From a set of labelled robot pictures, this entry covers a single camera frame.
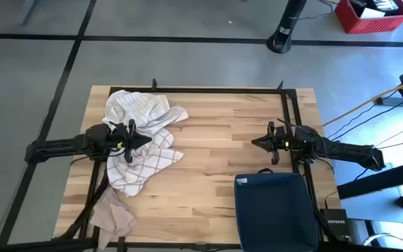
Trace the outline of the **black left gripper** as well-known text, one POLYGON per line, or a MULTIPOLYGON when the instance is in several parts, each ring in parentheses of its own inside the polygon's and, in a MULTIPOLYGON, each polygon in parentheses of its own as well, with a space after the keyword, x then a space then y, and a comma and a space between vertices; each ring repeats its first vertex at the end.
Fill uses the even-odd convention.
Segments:
POLYGON ((135 131, 135 122, 133 119, 130 119, 128 125, 125 125, 123 122, 114 123, 113 121, 109 122, 110 125, 114 126, 114 130, 112 131, 113 138, 118 142, 117 146, 114 149, 111 149, 113 154, 110 154, 109 157, 117 157, 123 156, 127 163, 132 162, 132 140, 134 137, 134 150, 146 145, 152 139, 149 136, 145 136, 139 134, 135 131))

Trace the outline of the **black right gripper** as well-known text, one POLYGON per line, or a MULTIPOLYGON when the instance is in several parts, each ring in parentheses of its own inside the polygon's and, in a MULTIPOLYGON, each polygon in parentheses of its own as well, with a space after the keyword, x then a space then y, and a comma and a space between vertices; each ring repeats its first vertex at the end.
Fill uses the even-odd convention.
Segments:
POLYGON ((253 145, 272 153, 271 163, 277 165, 280 160, 278 151, 280 149, 288 151, 291 147, 291 142, 294 139, 294 134, 291 125, 275 126, 274 121, 270 121, 268 124, 268 135, 253 139, 251 142, 253 145))

